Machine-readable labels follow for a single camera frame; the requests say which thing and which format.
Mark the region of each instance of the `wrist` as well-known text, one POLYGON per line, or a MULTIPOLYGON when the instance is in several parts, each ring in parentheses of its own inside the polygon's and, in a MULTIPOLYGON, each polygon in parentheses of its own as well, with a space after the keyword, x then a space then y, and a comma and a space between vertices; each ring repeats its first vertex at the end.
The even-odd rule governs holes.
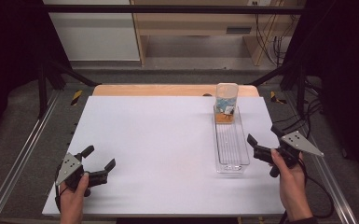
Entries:
POLYGON ((292 208, 287 209, 287 218, 290 222, 310 217, 313 217, 313 214, 307 202, 304 202, 303 204, 297 204, 292 208))
POLYGON ((73 218, 69 217, 61 217, 60 224, 76 224, 80 223, 80 221, 76 222, 73 218))

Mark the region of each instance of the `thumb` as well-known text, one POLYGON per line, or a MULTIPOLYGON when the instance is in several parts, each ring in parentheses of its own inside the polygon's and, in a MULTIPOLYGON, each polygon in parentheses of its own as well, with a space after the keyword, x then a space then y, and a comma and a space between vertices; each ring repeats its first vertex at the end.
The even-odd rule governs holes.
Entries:
POLYGON ((81 197, 83 197, 84 192, 86 191, 88 186, 89 186, 89 173, 86 172, 81 177, 79 184, 77 185, 75 194, 79 194, 81 195, 81 197))
POLYGON ((278 167, 281 175, 286 175, 289 174, 289 168, 287 167, 286 163, 284 162, 281 154, 275 149, 273 148, 271 150, 271 157, 272 160, 274 161, 275 165, 278 167))

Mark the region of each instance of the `wire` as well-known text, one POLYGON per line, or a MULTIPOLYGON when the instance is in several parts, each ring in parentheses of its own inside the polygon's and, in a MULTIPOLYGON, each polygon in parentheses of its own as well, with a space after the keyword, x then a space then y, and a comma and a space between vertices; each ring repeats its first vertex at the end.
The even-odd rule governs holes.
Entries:
POLYGON ((287 212, 284 211, 281 220, 279 221, 279 224, 284 224, 286 222, 286 219, 287 219, 287 212))
MULTIPOLYGON (((310 104, 308 105, 307 111, 311 111, 311 109, 310 109, 311 104, 313 104, 314 102, 317 102, 317 101, 319 101, 319 99, 315 99, 312 102, 310 102, 310 104)), ((306 138, 308 139, 310 137, 310 133, 311 133, 311 116, 307 117, 307 124, 308 124, 308 131, 307 131, 307 134, 306 134, 306 138)))
POLYGON ((276 14, 273 14, 273 15, 270 15, 270 16, 269 16, 269 20, 266 22, 266 24, 265 24, 264 27, 263 27, 263 34, 264 34, 264 36, 268 36, 268 35, 266 35, 266 32, 265 32, 265 31, 266 31, 266 27, 267 27, 267 25, 269 24, 269 21, 271 21, 271 18, 274 17, 274 20, 275 20, 276 16, 277 16, 276 14))
MULTIPOLYGON (((57 181, 57 177, 58 177, 58 174, 61 170, 61 167, 62 167, 62 163, 60 163, 58 166, 57 166, 57 169, 56 169, 56 173, 55 173, 55 178, 54 178, 54 182, 57 181)), ((59 193, 59 188, 56 184, 54 184, 55 186, 55 190, 56 190, 56 196, 58 196, 60 193, 59 193)))
POLYGON ((283 32, 282 35, 282 40, 284 40, 284 38, 287 36, 287 34, 289 34, 289 32, 292 30, 293 26, 295 24, 295 20, 292 19, 292 22, 290 23, 290 25, 286 28, 286 30, 283 32))
POLYGON ((60 197, 61 197, 61 195, 63 194, 63 192, 66 191, 68 188, 69 188, 69 187, 66 187, 63 191, 61 191, 60 197))
POLYGON ((308 173, 307 173, 307 168, 305 167, 305 162, 300 157, 298 157, 297 163, 301 167, 301 170, 304 173, 304 183, 307 184, 308 173))
POLYGON ((266 44, 267 44, 267 38, 266 38, 266 41, 263 40, 263 35, 261 34, 260 32, 260 29, 258 27, 258 14, 255 14, 255 38, 257 40, 257 43, 258 45, 260 46, 260 48, 263 50, 263 52, 268 56, 269 58, 269 61, 274 63, 274 61, 269 57, 269 54, 267 52, 267 47, 266 47, 266 44))
POLYGON ((280 119, 280 120, 277 120, 277 121, 273 121, 272 123, 279 123, 279 122, 284 122, 284 121, 287 121, 287 120, 290 120, 292 118, 294 118, 296 115, 292 116, 292 117, 289 117, 287 119, 280 119))
POLYGON ((273 64, 277 65, 277 67, 278 67, 279 61, 274 62, 274 60, 273 60, 272 57, 271 57, 271 53, 269 52, 269 49, 267 49, 267 53, 269 54, 269 55, 268 55, 268 56, 269 56, 269 60, 270 60, 273 64))
POLYGON ((281 54, 285 54, 285 53, 281 52, 281 43, 282 43, 282 38, 280 37, 278 40, 277 36, 275 36, 272 48, 274 50, 275 57, 277 58, 277 63, 276 63, 277 67, 279 67, 279 65, 282 64, 279 62, 279 60, 284 59, 284 57, 281 57, 281 54))
MULTIPOLYGON (((315 102, 316 100, 312 101, 310 104, 309 104, 309 108, 307 110, 307 112, 305 113, 305 117, 310 117, 312 114, 314 114, 316 111, 319 110, 319 108, 317 108, 316 110, 314 110, 315 107, 317 106, 320 106, 321 104, 317 104, 317 105, 314 105, 313 107, 310 108, 311 104, 313 104, 313 102, 315 102)), ((294 123, 292 123, 291 125, 287 126, 286 128, 283 128, 283 131, 287 131, 289 130, 290 128, 294 127, 296 124, 300 123, 301 121, 304 121, 304 119, 298 119, 297 121, 295 121, 294 123)))
MULTIPOLYGON (((320 109, 322 108, 320 105, 318 105, 318 106, 319 106, 319 107, 318 107, 316 110, 312 111, 312 112, 310 113, 310 115, 314 114, 316 111, 318 111, 318 110, 320 110, 320 109)), ((304 120, 304 119, 301 119, 300 121, 304 121, 304 122, 301 123, 301 125, 299 125, 298 127, 294 128, 293 130, 297 130, 297 129, 301 128, 302 126, 304 126, 304 125, 307 123, 307 121, 304 120)))
POLYGON ((319 188, 321 188, 324 191, 324 193, 327 195, 328 201, 330 202, 330 211, 326 215, 314 215, 314 216, 318 218, 331 217, 331 215, 333 215, 334 213, 333 197, 321 183, 319 183, 318 181, 316 181, 314 178, 310 176, 308 176, 308 179, 311 180, 313 183, 315 183, 319 188))

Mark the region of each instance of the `white table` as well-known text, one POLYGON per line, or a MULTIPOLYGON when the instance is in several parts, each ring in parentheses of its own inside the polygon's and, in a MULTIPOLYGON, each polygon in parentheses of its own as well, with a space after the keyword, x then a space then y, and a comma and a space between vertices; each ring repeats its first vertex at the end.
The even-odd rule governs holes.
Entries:
MULTIPOLYGON (((91 96, 68 151, 94 145, 83 164, 117 166, 91 189, 84 213, 101 217, 238 217, 281 214, 279 179, 253 158, 241 175, 215 170, 214 97, 91 96)), ((261 97, 239 97, 245 136, 277 147, 261 97)), ((52 190, 44 215, 58 216, 52 190)))

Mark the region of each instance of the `transparent plastic box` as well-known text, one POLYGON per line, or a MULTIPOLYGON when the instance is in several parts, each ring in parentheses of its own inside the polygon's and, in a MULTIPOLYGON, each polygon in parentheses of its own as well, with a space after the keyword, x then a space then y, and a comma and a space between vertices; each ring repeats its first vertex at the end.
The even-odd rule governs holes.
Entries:
POLYGON ((240 109, 236 108, 232 123, 216 123, 214 118, 213 126, 216 171, 221 174, 242 174, 250 161, 240 109))

